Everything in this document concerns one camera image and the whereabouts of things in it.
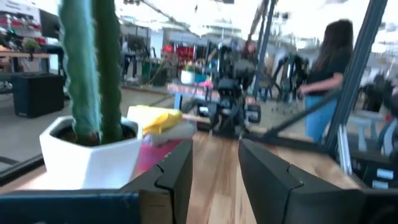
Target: white hexagonal planter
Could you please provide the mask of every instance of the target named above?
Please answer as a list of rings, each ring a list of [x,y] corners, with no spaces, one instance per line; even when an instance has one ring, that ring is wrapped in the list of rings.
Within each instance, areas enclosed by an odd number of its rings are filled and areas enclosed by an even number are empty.
[[[122,118],[136,131],[135,139],[103,146],[79,146],[54,137],[72,125],[73,118],[57,118],[41,135],[40,145],[51,189],[118,189],[130,181],[142,142],[142,128]]]

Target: black box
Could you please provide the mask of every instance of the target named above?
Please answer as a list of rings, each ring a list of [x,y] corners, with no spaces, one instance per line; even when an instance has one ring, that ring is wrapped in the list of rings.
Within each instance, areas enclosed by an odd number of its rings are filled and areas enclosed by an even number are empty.
[[[49,73],[26,73],[11,78],[15,114],[36,118],[64,107],[63,78]]]

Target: soil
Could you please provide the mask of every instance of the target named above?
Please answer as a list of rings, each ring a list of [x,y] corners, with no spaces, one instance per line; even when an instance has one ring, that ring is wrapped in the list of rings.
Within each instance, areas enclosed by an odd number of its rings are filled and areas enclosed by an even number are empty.
[[[123,140],[132,139],[137,136],[136,132],[128,126],[122,125],[122,132],[123,132]],[[56,138],[62,139],[64,141],[76,143],[77,136],[73,132],[72,127],[67,127],[59,131],[56,135]],[[92,140],[89,144],[85,144],[85,146],[99,146],[100,142],[98,139],[98,134],[93,133]]]

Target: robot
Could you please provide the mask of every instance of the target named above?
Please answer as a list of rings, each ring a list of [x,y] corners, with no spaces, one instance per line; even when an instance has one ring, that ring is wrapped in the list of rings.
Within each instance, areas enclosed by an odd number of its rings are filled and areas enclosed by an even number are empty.
[[[278,67],[274,73],[274,83],[284,65],[288,65],[287,74],[282,74],[278,99],[284,103],[291,104],[293,99],[298,98],[297,90],[307,80],[308,60],[297,54],[288,54],[279,60]]]
[[[234,45],[218,46],[218,72],[213,76],[213,89],[220,97],[218,101],[206,99],[198,104],[198,115],[210,119],[213,130],[226,135],[241,137],[248,132],[249,123],[259,123],[259,105],[247,105],[248,88],[253,81],[256,67],[253,61],[242,58]]]

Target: cactus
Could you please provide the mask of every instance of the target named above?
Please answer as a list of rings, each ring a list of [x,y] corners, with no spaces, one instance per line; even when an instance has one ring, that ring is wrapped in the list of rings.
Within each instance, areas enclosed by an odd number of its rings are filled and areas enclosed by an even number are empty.
[[[64,0],[59,15],[76,143],[119,141],[123,134],[114,1]]]
[[[101,94],[101,143],[120,141],[120,24],[115,14],[114,0],[92,0],[96,21],[95,45]]]

